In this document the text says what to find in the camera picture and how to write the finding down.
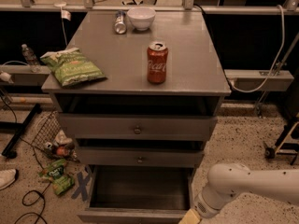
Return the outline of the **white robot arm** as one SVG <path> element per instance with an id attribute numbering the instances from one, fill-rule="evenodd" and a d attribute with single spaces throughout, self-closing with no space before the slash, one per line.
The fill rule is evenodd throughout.
<path id="1" fill-rule="evenodd" d="M 199 224 L 213 218 L 241 193 L 252 193 L 292 205 L 299 204 L 299 170 L 250 170 L 240 163 L 218 163 L 207 173 L 207 183 L 178 224 Z"/>

